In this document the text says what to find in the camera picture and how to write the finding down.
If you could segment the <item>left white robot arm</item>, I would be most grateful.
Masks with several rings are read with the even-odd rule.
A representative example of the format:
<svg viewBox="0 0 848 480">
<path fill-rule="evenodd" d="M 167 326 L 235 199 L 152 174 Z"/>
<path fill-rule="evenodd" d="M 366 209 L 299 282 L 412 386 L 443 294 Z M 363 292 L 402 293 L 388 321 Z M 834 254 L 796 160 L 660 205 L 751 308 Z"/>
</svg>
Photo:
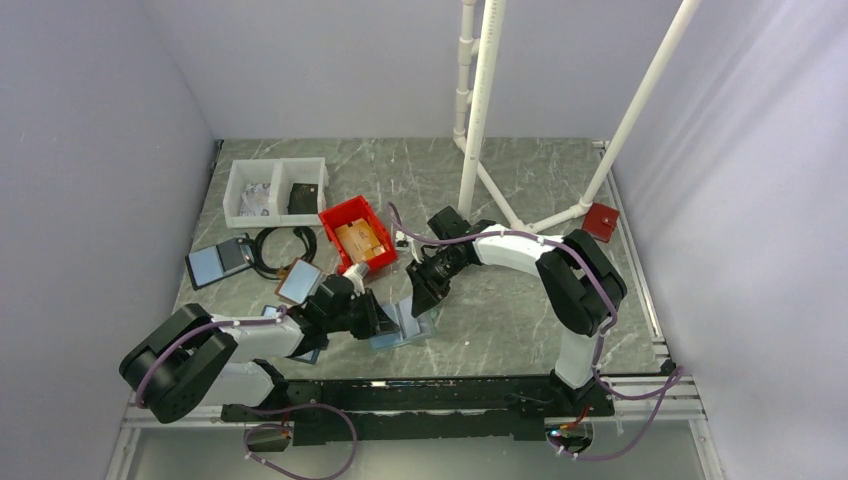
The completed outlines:
<svg viewBox="0 0 848 480">
<path fill-rule="evenodd" d="M 201 406 L 227 404 L 272 420 L 288 402 L 285 378 L 272 359 L 320 350 L 334 333 L 368 340 L 397 328 L 371 289 L 331 275 L 303 303 L 270 316 L 221 317 L 186 304 L 135 346 L 118 372 L 137 407 L 162 424 Z"/>
</svg>

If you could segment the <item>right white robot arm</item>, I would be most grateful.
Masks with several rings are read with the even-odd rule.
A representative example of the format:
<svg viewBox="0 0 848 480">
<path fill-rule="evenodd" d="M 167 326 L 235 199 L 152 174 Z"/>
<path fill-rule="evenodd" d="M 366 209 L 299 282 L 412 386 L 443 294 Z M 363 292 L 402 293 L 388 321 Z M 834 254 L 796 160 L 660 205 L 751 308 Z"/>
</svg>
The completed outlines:
<svg viewBox="0 0 848 480">
<path fill-rule="evenodd" d="M 431 217 L 433 238 L 422 238 L 423 253 L 406 267 L 412 285 L 412 312 L 425 313 L 449 293 L 450 282 L 471 265 L 504 267 L 538 278 L 563 325 L 551 388 L 557 411 L 574 415 L 590 399 L 601 340 L 617 316 L 628 289 L 592 236 L 581 229 L 565 236 L 536 235 L 491 220 L 470 223 L 452 207 Z"/>
</svg>

